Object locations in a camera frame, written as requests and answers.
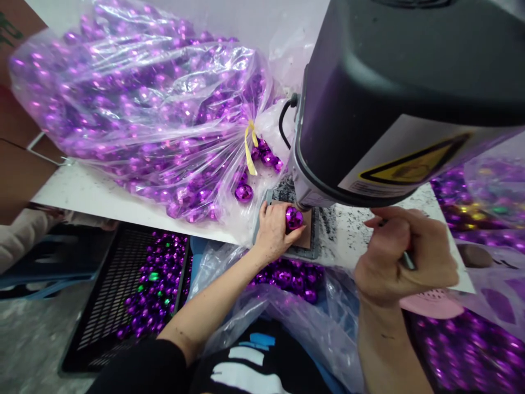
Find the plastic tray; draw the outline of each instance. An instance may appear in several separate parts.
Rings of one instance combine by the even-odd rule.
[[[123,300],[136,291],[141,277],[139,269],[144,265],[148,255],[147,247],[153,244],[154,231],[167,232],[131,223],[121,223],[119,226],[84,311],[77,320],[62,356],[60,376],[96,376],[118,352],[137,343],[136,338],[119,340],[116,332],[130,319]],[[183,275],[187,272],[189,251],[188,237],[182,267]],[[180,290],[184,283],[183,277],[175,301],[177,311],[182,294]]]

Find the person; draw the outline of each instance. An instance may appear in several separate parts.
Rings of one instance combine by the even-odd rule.
[[[0,275],[15,265],[57,224],[85,225],[114,231],[118,222],[100,216],[30,202],[11,225],[0,225]],[[45,287],[45,283],[29,286]]]
[[[267,264],[280,257],[303,228],[285,233],[289,204],[263,204],[254,247],[174,315],[156,340],[120,353],[88,393],[331,393],[343,392],[322,373],[278,322],[257,320],[228,349],[197,357],[237,297]],[[399,300],[457,284],[447,228],[417,210],[373,208],[374,232],[355,268],[360,313],[358,351],[366,390],[431,393],[411,346]],[[399,259],[411,244],[416,271]]]

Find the concrete floor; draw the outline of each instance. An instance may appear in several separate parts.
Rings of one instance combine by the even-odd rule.
[[[11,393],[84,393],[92,379],[59,378],[57,370],[93,282],[47,300],[0,302],[0,387]]]

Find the black shirt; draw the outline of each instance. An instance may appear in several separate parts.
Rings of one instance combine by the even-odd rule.
[[[167,340],[120,353],[88,393],[331,393],[314,361],[280,323],[259,319],[235,344],[186,368]]]

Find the yellow ribbon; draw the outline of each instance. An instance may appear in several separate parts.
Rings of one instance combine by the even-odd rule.
[[[246,151],[246,163],[248,165],[248,171],[250,172],[250,175],[257,175],[257,170],[253,165],[252,152],[248,147],[248,134],[250,133],[250,130],[252,132],[253,145],[258,147],[259,143],[257,142],[257,135],[255,135],[255,124],[253,123],[253,120],[248,122],[248,127],[246,127],[246,130],[244,131],[244,150]]]

